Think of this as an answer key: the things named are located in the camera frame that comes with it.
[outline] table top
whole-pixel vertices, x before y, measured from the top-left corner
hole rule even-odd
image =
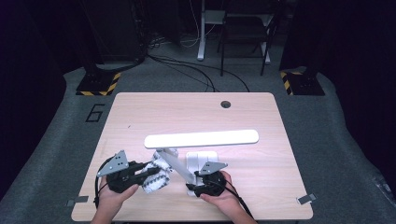
[[[224,108],[222,102],[229,102]],[[187,152],[216,151],[223,170],[232,177],[239,195],[256,220],[300,220],[313,216],[310,203],[298,204],[306,195],[282,118],[271,93],[265,92],[123,92],[111,107],[92,157],[72,218],[88,221],[96,211],[94,179],[100,165],[120,150],[128,161],[150,161],[155,150],[146,149],[146,136],[164,133],[200,133],[256,130],[252,145],[179,148]],[[115,221],[215,221],[228,220],[214,205],[187,195],[184,179],[170,174],[170,184],[147,194],[141,188],[116,215]]]

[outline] black tripod base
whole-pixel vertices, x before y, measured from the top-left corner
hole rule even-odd
[[[76,89],[76,95],[110,95],[119,80],[119,71],[100,68],[87,72]]]
[[[291,72],[282,72],[281,76],[288,95],[325,95],[315,77]]]

